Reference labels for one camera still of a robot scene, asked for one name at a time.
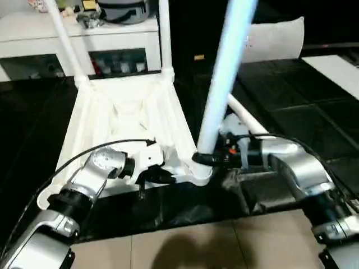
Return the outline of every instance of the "tile floor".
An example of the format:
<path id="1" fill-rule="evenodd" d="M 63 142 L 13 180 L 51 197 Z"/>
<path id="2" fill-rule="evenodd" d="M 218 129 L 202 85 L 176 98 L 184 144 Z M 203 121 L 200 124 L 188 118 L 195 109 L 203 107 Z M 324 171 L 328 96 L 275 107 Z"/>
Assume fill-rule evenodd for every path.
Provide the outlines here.
<path id="1" fill-rule="evenodd" d="M 72 247 L 75 269 L 316 269 L 321 246 L 302 211 L 194 225 Z"/>

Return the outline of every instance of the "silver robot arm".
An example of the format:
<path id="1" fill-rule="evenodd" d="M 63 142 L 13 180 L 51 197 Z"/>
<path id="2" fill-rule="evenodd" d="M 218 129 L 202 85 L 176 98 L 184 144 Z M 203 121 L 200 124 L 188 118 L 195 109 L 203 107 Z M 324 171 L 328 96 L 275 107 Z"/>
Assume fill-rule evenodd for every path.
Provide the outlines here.
<path id="1" fill-rule="evenodd" d="M 214 154 L 195 153 L 193 161 L 210 166 L 263 166 L 286 180 L 294 198 L 312 223 L 312 232 L 327 249 L 319 255 L 326 268 L 359 268 L 359 216 L 334 184 L 322 162 L 289 139 L 248 134 L 231 123 L 224 147 Z"/>
<path id="2" fill-rule="evenodd" d="M 0 264 L 5 269 L 70 268 L 75 258 L 70 246 L 81 224 L 100 196 L 108 178 L 130 177 L 136 182 L 142 171 L 163 163 L 163 153 L 153 144 L 128 158 L 110 147 L 93 151 L 50 206 L 39 213 Z"/>

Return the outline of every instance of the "white cabinet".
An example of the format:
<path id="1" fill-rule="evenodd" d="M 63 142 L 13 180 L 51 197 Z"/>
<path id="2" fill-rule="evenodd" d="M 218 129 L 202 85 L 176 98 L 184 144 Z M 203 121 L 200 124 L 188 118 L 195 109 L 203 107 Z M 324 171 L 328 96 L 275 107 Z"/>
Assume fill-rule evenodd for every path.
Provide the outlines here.
<path id="1" fill-rule="evenodd" d="M 155 17 L 135 25 L 86 30 L 74 17 L 63 21 L 88 75 L 123 76 L 161 68 Z M 0 81 L 74 75 L 50 15 L 36 11 L 0 19 L 0 66 Z"/>

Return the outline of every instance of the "black plastic sheet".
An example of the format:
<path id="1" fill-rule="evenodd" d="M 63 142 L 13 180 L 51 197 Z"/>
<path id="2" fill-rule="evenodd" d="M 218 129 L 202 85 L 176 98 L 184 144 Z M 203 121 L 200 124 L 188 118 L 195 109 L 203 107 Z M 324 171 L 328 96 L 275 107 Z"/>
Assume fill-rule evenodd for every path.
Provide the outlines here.
<path id="1" fill-rule="evenodd" d="M 210 71 L 188 71 L 174 83 L 195 141 L 210 78 Z M 38 92 L 27 91 L 28 83 Z M 0 84 L 0 122 L 4 126 L 0 138 L 3 152 L 9 156 L 1 166 L 0 209 L 7 221 L 0 245 L 35 189 L 53 173 L 76 93 L 71 79 Z M 269 131 L 297 137 L 313 147 L 346 185 L 359 192 L 359 123 L 352 116 L 359 113 L 356 99 L 301 60 L 244 64 L 233 95 Z M 100 199 L 79 241 L 298 206 L 286 181 L 262 170 L 219 170 L 207 186 L 181 183 L 148 189 L 145 195 L 144 201 L 137 192 Z M 37 211 L 36 206 L 31 208 L 21 229 Z"/>

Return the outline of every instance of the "white tube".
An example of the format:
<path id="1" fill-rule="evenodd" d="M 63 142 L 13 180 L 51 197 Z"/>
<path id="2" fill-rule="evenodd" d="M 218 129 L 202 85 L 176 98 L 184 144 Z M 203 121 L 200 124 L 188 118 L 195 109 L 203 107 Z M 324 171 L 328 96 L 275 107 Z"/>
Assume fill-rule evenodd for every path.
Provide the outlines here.
<path id="1" fill-rule="evenodd" d="M 228 95 L 228 105 L 239 117 L 242 123 L 251 131 L 251 133 L 268 133 L 268 131 L 252 116 L 251 113 L 236 99 L 232 94 Z"/>
<path id="2" fill-rule="evenodd" d="M 197 145 L 200 153 L 213 153 L 220 124 L 227 109 L 228 94 L 232 91 L 242 59 L 256 2 L 256 0 L 230 0 L 228 4 Z"/>
<path id="3" fill-rule="evenodd" d="M 162 73 L 174 81 L 171 52 L 171 28 L 168 0 L 159 0 L 159 27 L 161 35 Z"/>
<path id="4" fill-rule="evenodd" d="M 89 78 L 83 72 L 80 62 L 77 59 L 76 53 L 75 53 L 75 51 L 71 45 L 71 42 L 70 42 L 70 38 L 68 37 L 66 29 L 63 25 L 62 16 L 60 15 L 60 12 L 58 10 L 55 0 L 45 0 L 45 3 L 47 5 L 47 9 L 52 17 L 52 20 L 54 22 L 57 33 L 60 37 L 60 41 L 63 45 L 63 48 L 65 49 L 68 60 L 70 61 L 71 66 L 73 68 L 76 86 L 77 86 L 77 88 L 79 88 L 79 85 L 77 82 L 89 82 Z"/>

